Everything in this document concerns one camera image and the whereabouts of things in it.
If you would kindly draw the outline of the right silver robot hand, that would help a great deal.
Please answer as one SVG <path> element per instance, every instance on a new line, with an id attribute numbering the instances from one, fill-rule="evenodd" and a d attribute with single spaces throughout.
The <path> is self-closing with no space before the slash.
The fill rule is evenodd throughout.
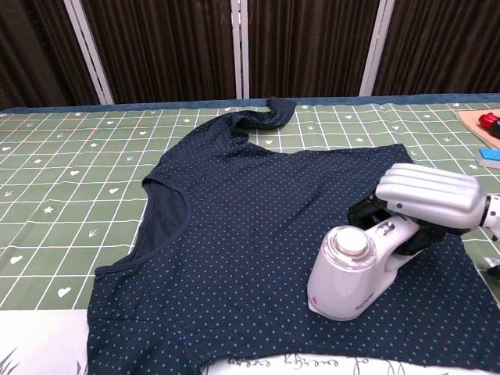
<path id="1" fill-rule="evenodd" d="M 499 197 L 482 190 L 477 178 L 413 163 L 396 163 L 374 191 L 348 211 L 348 223 L 364 230 L 397 213 L 418 231 L 400 244 L 399 255 L 415 255 L 447 233 L 487 228 L 499 239 Z"/>

